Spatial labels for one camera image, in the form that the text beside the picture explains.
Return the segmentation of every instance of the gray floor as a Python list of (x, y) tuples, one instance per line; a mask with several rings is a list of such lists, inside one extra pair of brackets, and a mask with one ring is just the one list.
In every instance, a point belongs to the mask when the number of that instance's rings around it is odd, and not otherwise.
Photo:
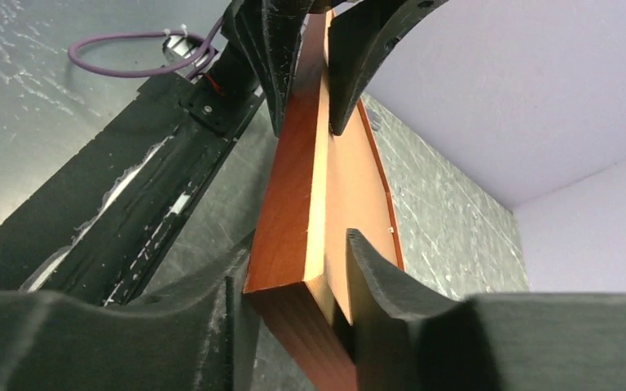
[[(0, 224), (135, 97), (141, 82), (74, 68), (67, 47), (97, 33), (180, 24), (205, 33), (227, 2), (172, 4), (0, 0)], [(163, 63), (157, 42), (103, 45), (86, 58), (128, 69)], [(366, 104), (395, 196), (408, 273), (454, 298), (526, 290), (512, 215), (380, 104), (370, 97)], [(263, 107), (148, 289), (200, 269), (253, 229), (275, 147)], [(266, 329), (254, 383), (253, 389), (312, 389)]]

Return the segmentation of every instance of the wooden edge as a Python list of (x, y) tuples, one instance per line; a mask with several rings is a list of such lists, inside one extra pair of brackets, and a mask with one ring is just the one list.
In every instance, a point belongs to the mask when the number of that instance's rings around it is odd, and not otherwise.
[(380, 152), (377, 149), (376, 136), (373, 134), (373, 128), (371, 126), (371, 121), (368, 119), (368, 113), (366, 112), (366, 106), (364, 105), (364, 100), (359, 99), (359, 102), (356, 104), (356, 108), (359, 110), (359, 114), (361, 115), (361, 121), (364, 123), (364, 128), (366, 128), (366, 136), (368, 137), (368, 143), (371, 146), (371, 151), (373, 152), (373, 157), (376, 160), (376, 165), (378, 167), (378, 173), (380, 174), (380, 178), (382, 180), (382, 186), (385, 188), (385, 194), (387, 197), (387, 210), (390, 213), (390, 222), (392, 223), (392, 229), (395, 230), (393, 232), (392, 238), (395, 242), (395, 254), (397, 256), (397, 267), (401, 270), (404, 270), (404, 255), (402, 252), (402, 241), (399, 238), (399, 227), (397, 226), (397, 216), (395, 214), (395, 202), (393, 201), (392, 189), (390, 189), (390, 184), (387, 182), (387, 176), (385, 175), (385, 166), (382, 164), (382, 158), (380, 157)]
[[(321, 295), (324, 290), (328, 291), (327, 295)], [(319, 309), (313, 292), (318, 292), (319, 297), (332, 297), (324, 276), (320, 276), (310, 282), (251, 292), (249, 302), (317, 389), (355, 391), (358, 389), (356, 367), (343, 343), (351, 342), (349, 323), (339, 306), (335, 314), (301, 311), (301, 308)]]

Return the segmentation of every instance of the gray tabletop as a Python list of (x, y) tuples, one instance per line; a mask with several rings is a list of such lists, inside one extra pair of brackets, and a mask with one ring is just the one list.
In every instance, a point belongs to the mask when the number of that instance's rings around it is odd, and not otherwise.
[[(65, 54), (72, 42), (181, 24), (206, 33), (226, 4), (0, 0), (0, 224), (100, 132), (142, 82), (72, 67)], [(216, 45), (223, 46), (223, 38)], [(86, 58), (127, 69), (164, 63), (157, 42), (97, 46)], [(365, 101), (395, 197), (407, 272), (454, 298), (526, 290), (512, 215), (377, 101)], [(275, 147), (263, 106), (148, 290), (199, 270), (253, 229)], [(269, 332), (261, 334), (253, 389), (312, 389)]]

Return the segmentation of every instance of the screw hole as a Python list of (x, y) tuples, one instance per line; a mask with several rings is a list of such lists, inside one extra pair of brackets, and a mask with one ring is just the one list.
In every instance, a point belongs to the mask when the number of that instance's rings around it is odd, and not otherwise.
[(385, 44), (385, 49), (388, 51), (391, 51), (395, 48), (395, 46), (397, 46), (398, 43), (399, 43), (399, 37), (394, 37)]

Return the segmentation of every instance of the wood grain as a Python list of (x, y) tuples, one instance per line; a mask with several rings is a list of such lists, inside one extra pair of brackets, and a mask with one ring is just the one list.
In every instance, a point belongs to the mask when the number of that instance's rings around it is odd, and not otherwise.
[(346, 229), (403, 267), (395, 211), (359, 102), (344, 134), (329, 133), (327, 27), (310, 15), (294, 90), (253, 240), (245, 294), (313, 384), (355, 390), (349, 354)]

